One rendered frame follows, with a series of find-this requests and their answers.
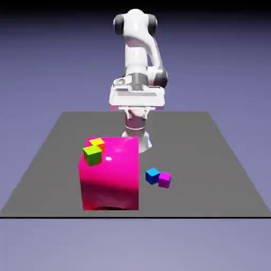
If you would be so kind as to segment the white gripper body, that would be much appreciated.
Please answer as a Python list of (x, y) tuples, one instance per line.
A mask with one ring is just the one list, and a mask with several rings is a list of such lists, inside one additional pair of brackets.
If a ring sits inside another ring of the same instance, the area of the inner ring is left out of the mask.
[(143, 85), (143, 90), (134, 90), (131, 85), (113, 85), (109, 104), (114, 107), (164, 107), (165, 89)]

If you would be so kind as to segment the small yellow cube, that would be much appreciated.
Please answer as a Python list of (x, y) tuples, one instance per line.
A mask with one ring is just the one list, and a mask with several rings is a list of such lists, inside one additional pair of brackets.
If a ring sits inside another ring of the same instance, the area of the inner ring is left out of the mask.
[(105, 152), (105, 142), (101, 138), (90, 139), (89, 143), (91, 146), (97, 146), (101, 149), (102, 153)]

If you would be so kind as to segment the small green cube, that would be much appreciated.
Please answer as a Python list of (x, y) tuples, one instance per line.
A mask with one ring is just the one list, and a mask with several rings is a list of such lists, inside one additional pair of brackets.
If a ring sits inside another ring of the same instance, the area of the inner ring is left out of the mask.
[(83, 148), (84, 161), (89, 167), (102, 162), (102, 150), (98, 146), (88, 146)]

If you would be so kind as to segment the small blue cube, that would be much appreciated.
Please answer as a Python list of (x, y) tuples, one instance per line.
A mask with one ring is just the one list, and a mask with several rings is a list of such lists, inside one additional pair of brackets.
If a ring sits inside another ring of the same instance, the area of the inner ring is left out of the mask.
[(145, 172), (145, 179), (149, 184), (153, 185), (159, 182), (159, 175), (160, 171), (158, 171), (156, 168), (150, 168)]

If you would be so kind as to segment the small magenta cube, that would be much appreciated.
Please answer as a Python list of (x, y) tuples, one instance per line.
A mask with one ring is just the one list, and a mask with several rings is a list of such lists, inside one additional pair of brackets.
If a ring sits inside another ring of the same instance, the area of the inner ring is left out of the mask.
[(158, 186), (162, 188), (169, 188), (171, 182), (171, 174), (170, 173), (160, 173), (158, 179)]

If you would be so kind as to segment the large pink box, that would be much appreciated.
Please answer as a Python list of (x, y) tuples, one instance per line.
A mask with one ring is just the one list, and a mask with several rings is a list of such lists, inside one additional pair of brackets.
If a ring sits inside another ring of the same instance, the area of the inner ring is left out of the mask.
[(101, 163), (78, 164), (83, 210), (139, 209), (139, 139), (100, 137)]

